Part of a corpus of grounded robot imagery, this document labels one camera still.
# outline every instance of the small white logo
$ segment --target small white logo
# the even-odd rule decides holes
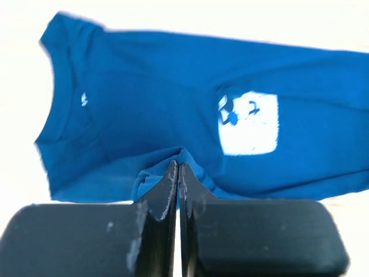
[[[219,139],[225,155],[260,155],[278,143],[277,95],[250,91],[219,101]]]
[[[86,106],[86,104],[88,103],[87,96],[86,96],[85,92],[81,96],[81,103],[82,103],[82,107]]]

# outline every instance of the white square patch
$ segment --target white square patch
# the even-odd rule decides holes
[[[219,138],[225,155],[259,155],[278,144],[277,95],[250,91],[219,102]]]

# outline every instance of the blue cloth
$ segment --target blue cloth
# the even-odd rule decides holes
[[[169,32],[58,13],[36,140],[51,197],[137,199],[170,161],[225,198],[323,199],[369,188],[369,55]]]

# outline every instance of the white print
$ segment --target white print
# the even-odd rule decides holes
[[[225,155],[260,155],[278,144],[277,95],[250,91],[219,102],[219,138]]]
[[[81,103],[82,103],[82,107],[86,106],[86,104],[88,103],[88,100],[87,100],[87,96],[86,96],[86,93],[84,92],[81,96]]]

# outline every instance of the blue fabric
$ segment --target blue fabric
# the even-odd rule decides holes
[[[108,32],[63,13],[41,43],[55,91],[36,143],[54,200],[135,200],[174,159],[225,198],[319,200],[369,188],[368,54]],[[245,122],[237,101],[252,91],[277,97],[277,146],[228,154],[219,128]],[[246,104],[246,118],[262,112]]]

